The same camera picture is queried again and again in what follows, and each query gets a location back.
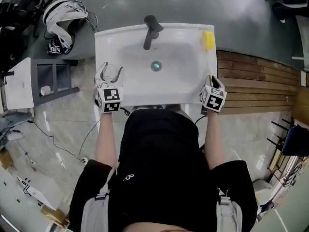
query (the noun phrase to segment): sink basin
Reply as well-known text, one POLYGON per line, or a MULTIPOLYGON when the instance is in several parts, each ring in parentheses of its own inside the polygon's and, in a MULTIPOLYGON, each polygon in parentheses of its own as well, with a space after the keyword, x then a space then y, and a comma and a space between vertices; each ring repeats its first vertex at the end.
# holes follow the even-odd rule
POLYGON ((216 49, 206 51, 201 44, 202 32, 214 32, 213 26, 161 25, 148 51, 145 25, 95 34, 97 69, 105 62, 124 67, 122 106, 197 103, 206 76, 217 76, 216 49))

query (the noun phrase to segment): black faucet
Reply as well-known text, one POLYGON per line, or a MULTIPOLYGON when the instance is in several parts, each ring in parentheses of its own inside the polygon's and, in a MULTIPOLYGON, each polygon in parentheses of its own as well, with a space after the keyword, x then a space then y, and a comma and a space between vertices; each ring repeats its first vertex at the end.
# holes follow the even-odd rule
POLYGON ((144 22, 149 28, 144 43, 144 49, 149 50, 151 46, 151 41, 158 38, 159 32, 161 32, 164 28, 158 23, 156 17, 153 15, 146 16, 144 22))

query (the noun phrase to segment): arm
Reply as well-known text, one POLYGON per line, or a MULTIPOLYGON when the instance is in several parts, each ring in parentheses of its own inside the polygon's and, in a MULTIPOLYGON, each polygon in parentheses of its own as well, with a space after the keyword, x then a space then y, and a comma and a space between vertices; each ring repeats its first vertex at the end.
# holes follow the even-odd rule
POLYGON ((111 167, 116 164, 116 149, 111 113, 102 114, 101 116, 95 160, 111 167))
POLYGON ((205 138, 204 154, 209 166, 213 169, 224 163, 224 154, 221 136, 219 132, 218 114, 213 110, 207 110, 208 122, 205 138))

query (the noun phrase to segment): yellow sponge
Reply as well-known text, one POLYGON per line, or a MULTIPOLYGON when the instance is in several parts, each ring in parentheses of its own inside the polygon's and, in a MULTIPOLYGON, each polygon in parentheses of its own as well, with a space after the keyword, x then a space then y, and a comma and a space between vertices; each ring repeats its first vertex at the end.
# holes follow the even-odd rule
POLYGON ((215 46, 213 32, 203 31, 202 44, 205 50, 212 50, 215 46))

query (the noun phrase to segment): marble floor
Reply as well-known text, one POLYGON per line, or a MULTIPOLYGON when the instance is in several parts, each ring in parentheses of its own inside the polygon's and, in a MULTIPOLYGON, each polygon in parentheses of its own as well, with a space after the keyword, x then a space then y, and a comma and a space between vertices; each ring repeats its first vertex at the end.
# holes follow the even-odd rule
MULTIPOLYGON (((79 61, 72 69, 72 83, 79 86, 80 92, 48 102, 34 109, 35 123, 48 135, 55 137, 55 144, 78 155, 81 145, 88 132, 95 126, 99 115, 92 100, 95 75, 95 59, 79 61)), ((183 109, 193 121, 200 115, 200 104, 184 105, 183 109)), ((287 126, 281 118, 289 120, 289 112, 272 112, 246 115, 220 116, 220 129, 225 149, 226 161, 242 159, 247 162, 252 181, 266 178, 269 173, 267 166, 275 150, 268 138, 282 135, 284 132, 271 121, 287 126)), ((127 116, 121 110, 113 113, 113 128, 116 149, 119 154, 120 142, 124 132, 127 116)), ((207 118, 197 124, 199 129, 199 144, 202 145, 207 118)), ((65 194, 65 202, 70 203, 74 187, 81 174, 84 164, 71 154, 56 148, 52 138, 46 137, 34 124, 24 123, 16 127, 25 135, 18 140, 35 162, 32 165, 28 157, 17 144, 11 141, 6 146, 18 171, 34 167, 37 171, 52 177, 65 194)), ((98 127, 94 128, 86 139, 81 157, 94 158, 98 127)))

